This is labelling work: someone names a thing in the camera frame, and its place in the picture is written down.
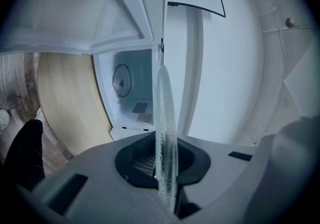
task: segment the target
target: metal mesh filter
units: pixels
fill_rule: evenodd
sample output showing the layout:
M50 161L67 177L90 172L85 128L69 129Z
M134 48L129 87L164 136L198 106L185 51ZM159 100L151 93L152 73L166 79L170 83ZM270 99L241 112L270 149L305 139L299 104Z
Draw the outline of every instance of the metal mesh filter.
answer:
M139 171L153 176L153 170L156 166L156 152L155 152L155 138L151 138L140 147L136 148L133 152L131 163ZM178 173L187 170L193 163L195 155L188 149L178 144Z
M151 123L152 114L139 114L137 122Z

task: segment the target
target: wooden floor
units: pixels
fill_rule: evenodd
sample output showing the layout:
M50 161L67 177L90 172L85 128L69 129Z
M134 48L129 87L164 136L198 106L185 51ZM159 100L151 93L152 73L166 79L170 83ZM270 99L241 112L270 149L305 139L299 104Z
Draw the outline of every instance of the wooden floor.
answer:
M43 53L37 90L44 116L74 154L112 142L92 56Z
M34 119L39 108L37 69L40 53L0 56L0 109L10 115L10 123L0 135L0 162L22 126ZM46 176L65 165L73 154L52 132L48 124L42 136L43 166Z

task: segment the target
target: ventilation grille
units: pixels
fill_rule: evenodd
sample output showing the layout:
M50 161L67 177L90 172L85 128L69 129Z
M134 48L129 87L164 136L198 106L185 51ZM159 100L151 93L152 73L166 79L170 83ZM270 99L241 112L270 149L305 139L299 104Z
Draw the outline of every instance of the ventilation grille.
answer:
M151 123L152 114L139 114L137 122Z
M112 34L116 34L116 33L128 30L128 27L126 26L126 22L128 22L128 20L124 20L123 17L118 15L116 18L116 21L112 25L112 30L111 30Z
M131 163L136 169L151 177L153 176L153 170L156 165L155 144L155 138L148 140L146 143L142 144L133 151L131 159ZM194 157L194 153L178 144L179 174L187 170L194 163Z
M134 150L131 163L139 171L152 176L155 168L155 145L153 138Z

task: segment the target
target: white wall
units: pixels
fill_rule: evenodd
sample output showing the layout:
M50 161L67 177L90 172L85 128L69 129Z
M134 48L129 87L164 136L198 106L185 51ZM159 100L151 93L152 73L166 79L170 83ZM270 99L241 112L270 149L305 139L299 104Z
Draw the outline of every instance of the white wall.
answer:
M291 76L290 88L287 87L284 80L296 71L306 52L310 49L319 52L315 44L312 48L312 44L319 41L316 23L304 0L254 2L265 46L264 73L258 99L243 129L242 139L257 144L263 136L276 133L288 123L306 116L299 109L309 109L308 113L313 115L319 111L319 75L313 69L319 68L320 62L314 54L308 66L304 63L304 67L297 71L298 75ZM286 27L287 18L295 20L294 28Z
M164 65L171 83L176 125L179 123L187 57L187 8L186 6L168 7L164 30Z
M252 0L223 0L226 18L203 23L202 74L189 136L233 143L249 118L263 70L263 41Z

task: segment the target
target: open cabinet door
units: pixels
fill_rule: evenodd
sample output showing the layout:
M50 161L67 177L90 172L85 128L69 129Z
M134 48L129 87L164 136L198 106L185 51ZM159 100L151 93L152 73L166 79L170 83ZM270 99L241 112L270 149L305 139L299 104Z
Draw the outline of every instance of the open cabinet door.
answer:
M177 132L187 134L193 120L212 17L225 22L222 0L168 0L164 26L164 64L170 75Z
M135 0L128 0L132 8ZM114 140L155 130L157 76L163 63L166 0L142 0L152 39L118 43L94 54L94 68Z
M163 37L164 0L17 0L0 52L94 54Z

